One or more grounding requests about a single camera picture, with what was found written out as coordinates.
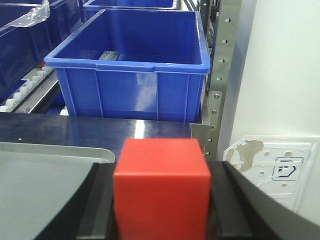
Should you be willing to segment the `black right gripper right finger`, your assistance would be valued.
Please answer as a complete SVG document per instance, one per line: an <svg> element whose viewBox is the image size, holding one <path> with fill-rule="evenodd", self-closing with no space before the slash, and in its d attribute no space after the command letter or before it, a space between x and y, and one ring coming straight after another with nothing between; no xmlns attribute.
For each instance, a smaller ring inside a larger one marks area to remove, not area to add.
<svg viewBox="0 0 320 240"><path fill-rule="evenodd" d="M318 240L319 225L289 210L226 161L208 161L209 240Z"/></svg>

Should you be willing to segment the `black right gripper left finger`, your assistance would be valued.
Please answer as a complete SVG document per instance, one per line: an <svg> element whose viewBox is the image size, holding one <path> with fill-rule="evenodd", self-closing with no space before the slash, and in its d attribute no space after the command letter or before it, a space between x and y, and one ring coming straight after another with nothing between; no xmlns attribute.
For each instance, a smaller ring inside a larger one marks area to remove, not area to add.
<svg viewBox="0 0 320 240"><path fill-rule="evenodd" d="M115 167L115 163L94 163L74 195L35 239L116 240Z"/></svg>

